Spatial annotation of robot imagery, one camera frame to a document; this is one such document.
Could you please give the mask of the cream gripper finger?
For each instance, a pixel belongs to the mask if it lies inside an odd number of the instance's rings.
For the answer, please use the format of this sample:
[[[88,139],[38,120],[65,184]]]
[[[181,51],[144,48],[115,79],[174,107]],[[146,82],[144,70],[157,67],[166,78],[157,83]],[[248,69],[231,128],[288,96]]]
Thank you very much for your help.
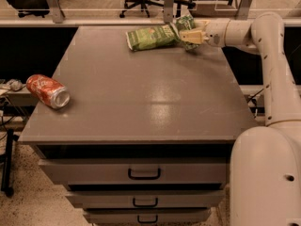
[[[206,33],[203,30],[199,29],[181,31],[180,38],[185,42],[194,44],[202,44],[204,41],[209,39]]]
[[[209,20],[195,20],[196,28],[204,29],[210,23]]]

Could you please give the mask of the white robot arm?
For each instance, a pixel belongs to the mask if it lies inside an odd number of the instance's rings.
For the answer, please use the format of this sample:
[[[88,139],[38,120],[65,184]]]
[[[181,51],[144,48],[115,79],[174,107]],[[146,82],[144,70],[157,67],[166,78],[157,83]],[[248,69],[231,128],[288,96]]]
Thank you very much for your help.
[[[301,99],[284,53],[284,21],[203,20],[182,31],[194,44],[261,56],[265,125],[237,137],[230,158],[230,226],[301,225]]]

